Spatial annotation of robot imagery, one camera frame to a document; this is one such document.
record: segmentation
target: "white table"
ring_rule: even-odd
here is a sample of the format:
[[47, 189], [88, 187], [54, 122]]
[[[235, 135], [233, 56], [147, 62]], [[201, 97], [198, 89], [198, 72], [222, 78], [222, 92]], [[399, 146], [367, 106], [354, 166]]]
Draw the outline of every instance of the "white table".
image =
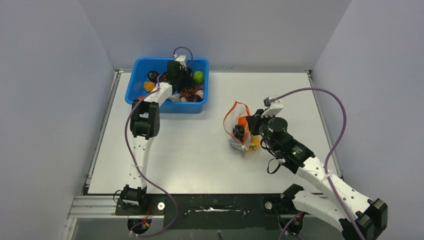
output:
[[[113, 194], [125, 186], [129, 176], [132, 160], [124, 125], [131, 106], [124, 97], [130, 76], [130, 72], [120, 76], [89, 194]], [[263, 99], [268, 96], [310, 86], [306, 73], [211, 72], [209, 99], [202, 113], [160, 114], [160, 131], [151, 147], [147, 177], [171, 194], [282, 193], [293, 183], [319, 193], [284, 167], [268, 174], [266, 167], [272, 156], [263, 149], [254, 157], [241, 157], [229, 147], [223, 129], [224, 115], [234, 101], [247, 104], [253, 114], [264, 108]], [[282, 101], [284, 110], [278, 116], [287, 120], [288, 132], [324, 162], [330, 147], [312, 91], [295, 93]], [[336, 171], [332, 158], [328, 165]], [[162, 193], [151, 185], [147, 192]]]

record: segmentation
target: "clear plastic bag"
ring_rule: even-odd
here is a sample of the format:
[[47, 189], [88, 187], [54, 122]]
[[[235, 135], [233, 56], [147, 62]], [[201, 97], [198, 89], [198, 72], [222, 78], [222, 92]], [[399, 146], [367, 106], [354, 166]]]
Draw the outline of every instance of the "clear plastic bag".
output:
[[[223, 120], [223, 127], [228, 136], [230, 147], [240, 151], [242, 156], [246, 152], [253, 152], [260, 149], [260, 137], [251, 135], [249, 125], [246, 122], [246, 116], [250, 116], [249, 107], [242, 102], [236, 101]], [[240, 135], [239, 131], [239, 135], [236, 136], [237, 132], [235, 132], [235, 128], [239, 128], [239, 130], [243, 128], [243, 135]]]

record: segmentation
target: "grapes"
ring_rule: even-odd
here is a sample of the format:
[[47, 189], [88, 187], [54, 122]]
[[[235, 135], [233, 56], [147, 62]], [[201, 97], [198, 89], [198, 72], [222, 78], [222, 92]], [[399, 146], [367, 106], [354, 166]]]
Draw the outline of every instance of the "grapes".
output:
[[232, 129], [232, 135], [240, 142], [243, 142], [243, 139], [245, 138], [245, 128], [242, 125], [235, 125]]

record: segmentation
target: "robotic arm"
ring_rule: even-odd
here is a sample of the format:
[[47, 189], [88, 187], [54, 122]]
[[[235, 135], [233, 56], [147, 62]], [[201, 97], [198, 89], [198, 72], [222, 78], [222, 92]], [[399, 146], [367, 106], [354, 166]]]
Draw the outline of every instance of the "robotic arm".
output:
[[376, 239], [387, 226], [388, 207], [381, 200], [371, 200], [359, 193], [332, 172], [325, 174], [323, 163], [314, 153], [287, 132], [288, 123], [276, 115], [283, 109], [280, 100], [264, 101], [266, 109], [259, 109], [246, 117], [253, 135], [261, 135], [262, 143], [280, 164], [292, 173], [305, 179], [321, 191], [327, 199], [315, 196], [301, 186], [293, 184], [282, 194], [282, 201], [293, 208], [312, 214], [342, 232], [346, 240], [360, 239], [353, 224], [347, 218], [342, 206], [330, 186], [331, 178], [344, 205], [356, 216], [355, 222], [366, 240]]

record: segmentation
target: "gray floor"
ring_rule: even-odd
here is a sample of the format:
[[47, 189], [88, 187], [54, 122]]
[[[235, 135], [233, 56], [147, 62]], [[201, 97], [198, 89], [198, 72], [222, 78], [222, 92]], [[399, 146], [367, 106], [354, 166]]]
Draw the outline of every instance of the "gray floor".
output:
[[[162, 227], [162, 220], [157, 219], [151, 225], [149, 232], [155, 232]], [[78, 219], [72, 240], [128, 240], [129, 238], [126, 219]], [[235, 230], [221, 230], [223, 240], [277, 240], [280, 231], [265, 231], [262, 228], [247, 228]], [[327, 223], [315, 218], [305, 217], [304, 227], [300, 232], [304, 240], [342, 240], [342, 234]], [[158, 236], [150, 237], [152, 240], [219, 240], [218, 230], [169, 230]], [[298, 239], [294, 236], [283, 237], [283, 240]]]

